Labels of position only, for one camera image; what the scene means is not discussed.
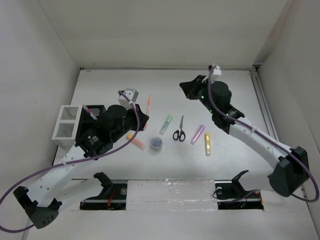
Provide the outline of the orange highlighter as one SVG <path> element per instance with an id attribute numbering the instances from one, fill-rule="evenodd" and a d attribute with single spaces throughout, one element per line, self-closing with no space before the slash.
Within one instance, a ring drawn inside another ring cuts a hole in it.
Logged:
<path id="1" fill-rule="evenodd" d="M 138 140 L 136 137 L 133 138 L 133 135 L 131 133 L 128 133 L 126 135 L 126 138 L 128 140 L 131 140 L 131 143 L 134 144 L 139 149 L 141 149 L 142 151 L 145 150 L 146 146 L 140 140 Z"/>

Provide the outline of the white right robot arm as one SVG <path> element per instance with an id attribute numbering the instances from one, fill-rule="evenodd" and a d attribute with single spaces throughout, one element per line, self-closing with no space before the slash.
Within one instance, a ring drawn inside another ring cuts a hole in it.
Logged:
<path id="1" fill-rule="evenodd" d="M 300 146 L 292 148 L 276 141 L 254 126 L 231 104 L 232 92 L 219 80 L 218 74 L 198 75 L 194 80 L 181 82 L 179 87 L 189 100 L 199 100 L 211 113 L 213 123 L 226 134 L 240 140 L 271 167 L 271 172 L 249 174 L 242 170 L 231 180 L 229 187 L 237 198 L 252 190 L 271 190 L 290 197 L 309 179 L 307 152 Z"/>

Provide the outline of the black left rest bracket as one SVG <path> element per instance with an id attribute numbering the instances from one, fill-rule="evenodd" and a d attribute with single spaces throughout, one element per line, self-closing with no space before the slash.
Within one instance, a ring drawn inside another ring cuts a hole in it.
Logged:
<path id="1" fill-rule="evenodd" d="M 79 208 L 84 211 L 124 211 L 127 205 L 128 181 L 111 180 L 103 172 L 96 173 L 94 178 L 101 182 L 102 190 L 80 202 Z"/>

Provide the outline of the black desk organizer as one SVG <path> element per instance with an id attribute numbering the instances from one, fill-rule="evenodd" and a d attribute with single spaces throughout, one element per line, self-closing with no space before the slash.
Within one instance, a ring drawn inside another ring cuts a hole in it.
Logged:
<path id="1" fill-rule="evenodd" d="M 92 118 L 90 114 L 85 111 L 83 108 L 81 110 L 80 119 L 78 122 L 77 133 L 75 136 L 75 140 L 77 141 L 80 136 L 86 132 L 90 127 L 92 127 L 96 121 L 100 118 L 106 108 L 104 105 L 86 105 L 87 108 L 91 111 L 91 113 L 96 117 L 96 119 Z"/>

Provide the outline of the green highlighter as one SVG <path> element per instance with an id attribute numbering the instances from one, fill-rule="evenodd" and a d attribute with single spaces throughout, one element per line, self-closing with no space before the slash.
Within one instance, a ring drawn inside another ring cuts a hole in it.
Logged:
<path id="1" fill-rule="evenodd" d="M 166 132 L 166 130 L 167 130 L 169 124 L 171 123 L 172 119 L 173 119 L 173 117 L 171 115 L 167 116 L 164 124 L 162 125 L 162 127 L 161 127 L 161 129 L 159 131 L 160 135 L 163 135 Z"/>

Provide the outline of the white desk organizer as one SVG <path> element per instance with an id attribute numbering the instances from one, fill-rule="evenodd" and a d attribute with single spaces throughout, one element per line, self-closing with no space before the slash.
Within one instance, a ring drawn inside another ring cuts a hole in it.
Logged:
<path id="1" fill-rule="evenodd" d="M 69 149 L 76 142 L 82 113 L 81 105 L 62 105 L 51 140 L 60 148 Z"/>

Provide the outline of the black handled scissors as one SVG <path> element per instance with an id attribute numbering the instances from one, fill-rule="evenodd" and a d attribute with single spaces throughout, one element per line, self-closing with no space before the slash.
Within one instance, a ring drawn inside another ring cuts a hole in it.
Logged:
<path id="1" fill-rule="evenodd" d="M 180 119 L 180 124 L 179 124 L 178 130 L 176 130 L 172 135 L 172 138 L 175 141 L 183 142 L 186 139 L 186 134 L 183 131 L 183 123 L 184 123 L 184 116 L 182 116 Z"/>

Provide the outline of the yellow highlighter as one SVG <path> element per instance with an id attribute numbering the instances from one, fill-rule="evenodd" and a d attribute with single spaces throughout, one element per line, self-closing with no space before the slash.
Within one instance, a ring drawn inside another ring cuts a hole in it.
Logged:
<path id="1" fill-rule="evenodd" d="M 211 155 L 211 136 L 209 133 L 204 134 L 205 155 Z"/>

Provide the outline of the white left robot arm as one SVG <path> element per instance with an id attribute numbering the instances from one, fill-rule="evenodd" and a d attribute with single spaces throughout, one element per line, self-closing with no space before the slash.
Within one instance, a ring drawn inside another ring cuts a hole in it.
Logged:
<path id="1" fill-rule="evenodd" d="M 149 120 L 139 105 L 126 109 L 111 105 L 80 135 L 60 166 L 49 170 L 29 186 L 18 186 L 13 194 L 37 229 L 51 224 L 68 205 L 91 197 L 107 198 L 113 182 L 103 172 L 67 187 L 75 175 L 109 152 L 114 143 L 129 131 L 142 131 Z"/>

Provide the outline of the jar of rubber bands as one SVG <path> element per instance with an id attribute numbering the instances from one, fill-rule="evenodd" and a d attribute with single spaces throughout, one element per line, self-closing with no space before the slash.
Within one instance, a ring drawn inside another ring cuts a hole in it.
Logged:
<path id="1" fill-rule="evenodd" d="M 150 153 L 155 155 L 163 149 L 163 140 L 160 137 L 153 137 L 150 141 Z"/>

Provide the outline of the orange marker pen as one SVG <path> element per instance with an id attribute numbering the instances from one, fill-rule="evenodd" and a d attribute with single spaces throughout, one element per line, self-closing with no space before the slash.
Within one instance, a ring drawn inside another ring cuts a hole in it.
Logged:
<path id="1" fill-rule="evenodd" d="M 145 112 L 145 114 L 147 116 L 149 116 L 150 104 L 151 104 L 151 95 L 148 96 L 148 102 L 147 102 L 147 107 L 146 107 L 146 112 Z M 147 125 L 148 125 L 148 121 L 145 123 L 145 126 L 144 126 L 143 130 L 146 130 Z"/>

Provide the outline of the purple highlighter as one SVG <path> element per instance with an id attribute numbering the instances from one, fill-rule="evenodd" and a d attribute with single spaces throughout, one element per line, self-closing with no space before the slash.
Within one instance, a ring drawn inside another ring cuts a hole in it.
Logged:
<path id="1" fill-rule="evenodd" d="M 204 129 L 205 129 L 205 126 L 201 124 L 199 126 L 199 128 L 197 129 L 196 133 L 193 135 L 191 141 L 190 141 L 190 143 L 192 145 L 194 145 L 198 141 L 198 139 L 200 138 L 200 136 L 203 133 Z"/>

